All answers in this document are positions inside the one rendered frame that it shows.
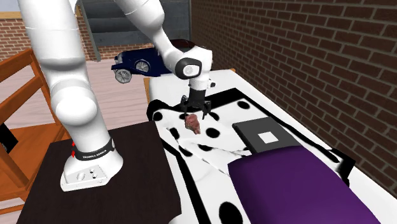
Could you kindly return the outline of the small pink-brown figure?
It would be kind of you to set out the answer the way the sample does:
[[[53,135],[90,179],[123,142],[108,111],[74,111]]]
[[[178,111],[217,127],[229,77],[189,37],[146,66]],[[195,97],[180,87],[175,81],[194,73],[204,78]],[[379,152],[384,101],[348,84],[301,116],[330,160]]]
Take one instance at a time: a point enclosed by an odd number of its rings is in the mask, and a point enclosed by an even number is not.
[[[197,115],[190,114],[185,116],[185,128],[191,130],[194,134],[200,134],[200,124]]]

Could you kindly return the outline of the orange wooden chair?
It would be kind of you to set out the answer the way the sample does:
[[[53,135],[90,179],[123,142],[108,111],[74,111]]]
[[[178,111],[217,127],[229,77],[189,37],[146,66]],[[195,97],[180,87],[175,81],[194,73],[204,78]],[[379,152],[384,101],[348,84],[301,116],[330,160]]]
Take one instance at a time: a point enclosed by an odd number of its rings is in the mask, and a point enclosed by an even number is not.
[[[51,106],[48,85],[31,48],[0,62],[0,82],[26,66],[31,66],[34,77],[0,103],[0,124],[38,90]],[[0,215],[23,208],[49,145],[67,134],[54,113],[52,116],[53,123],[12,129],[18,143],[9,153],[0,146]]]

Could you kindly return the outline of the dark robot stand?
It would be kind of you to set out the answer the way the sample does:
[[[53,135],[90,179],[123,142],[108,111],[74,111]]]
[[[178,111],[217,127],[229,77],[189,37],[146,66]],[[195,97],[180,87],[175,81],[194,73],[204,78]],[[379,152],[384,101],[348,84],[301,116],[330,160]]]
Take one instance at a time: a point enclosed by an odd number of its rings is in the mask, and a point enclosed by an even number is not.
[[[168,224],[181,203],[153,121],[110,130],[121,170],[108,184],[63,192],[70,139],[49,145],[17,224]]]

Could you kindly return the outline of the dark blue vintage toy car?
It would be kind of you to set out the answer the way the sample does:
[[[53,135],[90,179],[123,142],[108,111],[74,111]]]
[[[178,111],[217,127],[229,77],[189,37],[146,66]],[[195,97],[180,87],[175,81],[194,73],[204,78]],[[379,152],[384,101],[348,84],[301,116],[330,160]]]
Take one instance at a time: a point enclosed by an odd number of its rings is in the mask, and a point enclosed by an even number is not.
[[[158,77],[171,73],[165,66],[160,52],[155,48],[142,48],[119,53],[114,57],[111,70],[119,83],[129,83],[133,75]]]

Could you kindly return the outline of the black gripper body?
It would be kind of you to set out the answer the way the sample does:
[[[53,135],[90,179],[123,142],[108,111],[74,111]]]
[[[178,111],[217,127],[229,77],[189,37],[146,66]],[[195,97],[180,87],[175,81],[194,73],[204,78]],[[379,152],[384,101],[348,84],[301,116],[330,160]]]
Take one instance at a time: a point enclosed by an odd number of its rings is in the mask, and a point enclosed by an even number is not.
[[[205,105],[205,90],[190,88],[188,105],[194,108],[203,108]]]

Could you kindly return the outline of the grey staircase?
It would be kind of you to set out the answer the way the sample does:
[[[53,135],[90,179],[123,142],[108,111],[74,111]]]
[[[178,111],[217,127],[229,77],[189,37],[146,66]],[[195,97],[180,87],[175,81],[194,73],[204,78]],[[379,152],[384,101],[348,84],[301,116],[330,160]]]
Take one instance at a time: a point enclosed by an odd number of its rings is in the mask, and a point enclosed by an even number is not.
[[[169,39],[191,39],[190,0],[160,0]],[[151,47],[113,0],[79,0],[76,19],[87,60],[111,59],[125,50]]]

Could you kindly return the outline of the white blanket with black dots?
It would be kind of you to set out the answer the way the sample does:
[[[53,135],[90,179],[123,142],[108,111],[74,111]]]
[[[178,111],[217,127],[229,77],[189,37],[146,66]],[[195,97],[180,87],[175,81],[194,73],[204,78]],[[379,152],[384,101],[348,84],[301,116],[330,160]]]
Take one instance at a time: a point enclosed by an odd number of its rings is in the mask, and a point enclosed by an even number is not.
[[[197,135],[185,128],[180,105],[170,106],[154,100],[147,109],[147,116],[156,123],[165,150],[178,161],[195,210],[194,217],[183,212],[171,224],[251,224],[232,183],[228,165],[255,153],[249,151],[234,131],[233,123],[274,119],[348,186],[347,177],[354,160],[347,155],[311,141],[236,88],[208,95],[207,100],[211,101],[212,108],[204,119],[200,109],[187,109],[186,115],[197,115],[200,124]]]

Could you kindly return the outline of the purple pillow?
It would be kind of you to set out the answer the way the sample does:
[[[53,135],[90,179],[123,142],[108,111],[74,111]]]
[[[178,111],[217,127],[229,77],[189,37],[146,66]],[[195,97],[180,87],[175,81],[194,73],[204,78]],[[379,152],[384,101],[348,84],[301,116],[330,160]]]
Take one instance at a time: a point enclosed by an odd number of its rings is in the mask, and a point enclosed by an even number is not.
[[[229,163],[228,170],[251,224],[380,224],[303,146],[243,157]]]

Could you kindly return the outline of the grey tablet with white square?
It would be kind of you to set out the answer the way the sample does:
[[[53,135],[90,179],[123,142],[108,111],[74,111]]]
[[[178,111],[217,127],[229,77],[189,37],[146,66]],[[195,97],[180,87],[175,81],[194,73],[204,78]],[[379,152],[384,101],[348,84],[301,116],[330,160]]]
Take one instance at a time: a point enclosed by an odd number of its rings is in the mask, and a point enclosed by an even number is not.
[[[301,146],[291,134],[270,117],[233,123],[232,127],[251,153]]]

